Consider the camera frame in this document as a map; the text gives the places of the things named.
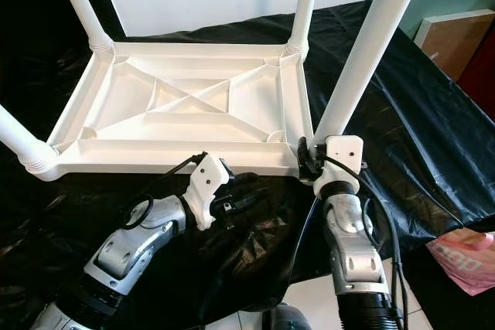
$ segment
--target pink plastic bag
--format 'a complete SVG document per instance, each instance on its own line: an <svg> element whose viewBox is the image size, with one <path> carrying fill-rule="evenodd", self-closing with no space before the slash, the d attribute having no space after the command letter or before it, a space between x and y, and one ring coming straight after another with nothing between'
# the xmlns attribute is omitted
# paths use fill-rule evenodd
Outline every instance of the pink plastic bag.
<svg viewBox="0 0 495 330"><path fill-rule="evenodd" d="M456 284L467 294L476 295L495 287L494 240L493 234L462 228L426 246Z"/></svg>

